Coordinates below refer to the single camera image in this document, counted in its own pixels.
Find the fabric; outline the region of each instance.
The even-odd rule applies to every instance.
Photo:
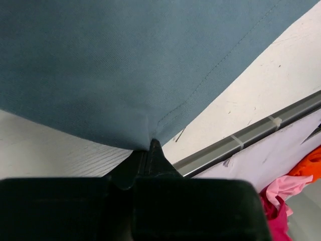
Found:
[[[266,198],[265,192],[261,192],[261,201],[267,224],[269,226],[273,241],[291,241],[292,239],[287,235],[288,225],[286,216],[286,204],[282,198],[276,196],[275,198],[280,203],[279,210],[269,202]]]
[[[313,179],[313,176],[282,176],[275,179],[268,187],[266,188],[266,198],[272,203],[277,209],[280,209],[282,200],[286,200],[287,197],[299,194],[305,187],[307,182],[310,182]],[[293,214],[291,208],[286,205],[286,214],[290,216]]]
[[[304,157],[289,173],[289,176],[313,175],[311,182],[321,177],[321,146]]]
[[[0,108],[126,149],[166,143],[318,0],[2,0]]]

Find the textured white surface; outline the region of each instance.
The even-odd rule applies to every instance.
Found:
[[[320,90],[320,29],[321,3],[269,46],[177,142],[164,146],[167,158],[177,162]],[[0,178],[103,175],[129,154],[0,111]]]

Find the scratch mark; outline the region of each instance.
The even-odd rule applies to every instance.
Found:
[[[272,44],[278,44],[278,43],[281,43],[281,42],[287,41],[287,40],[289,40],[289,39],[294,39],[294,38],[297,38],[297,37],[298,37],[298,36],[292,36],[292,37],[290,37],[290,38],[283,39],[283,40],[280,40],[280,41],[274,42],[274,43],[272,43]]]
[[[179,140],[179,138],[181,137],[181,135],[183,134],[183,132],[185,131],[185,129],[186,129],[186,128],[184,128],[184,129],[181,131],[181,133],[180,133],[179,137],[177,137],[177,139],[176,139],[176,141],[175,141],[175,142],[177,142],[177,141]]]

